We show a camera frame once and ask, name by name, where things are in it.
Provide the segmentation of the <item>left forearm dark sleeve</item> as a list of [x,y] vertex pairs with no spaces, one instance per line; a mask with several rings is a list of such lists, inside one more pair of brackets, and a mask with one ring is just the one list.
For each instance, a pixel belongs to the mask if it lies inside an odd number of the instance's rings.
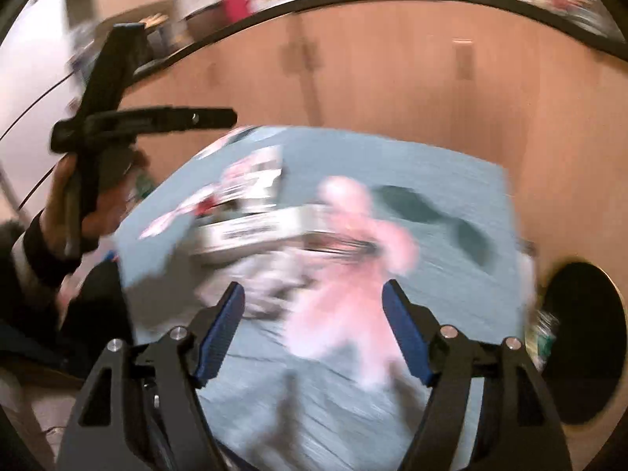
[[55,298],[76,258],[52,253],[35,217],[26,228],[17,220],[1,225],[1,366],[61,370],[60,312]]

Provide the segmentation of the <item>left hand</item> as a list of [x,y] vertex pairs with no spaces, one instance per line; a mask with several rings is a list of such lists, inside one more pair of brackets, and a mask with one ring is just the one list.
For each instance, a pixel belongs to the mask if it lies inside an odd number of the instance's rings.
[[[115,186],[99,195],[96,209],[82,221],[85,239],[98,240],[113,234],[127,211],[128,198],[137,177],[148,166],[148,157],[142,150],[133,151],[133,161],[124,178]],[[66,216],[65,188],[76,168],[77,157],[66,154],[55,166],[46,206],[39,217],[42,236],[48,249],[56,256],[65,255]]]

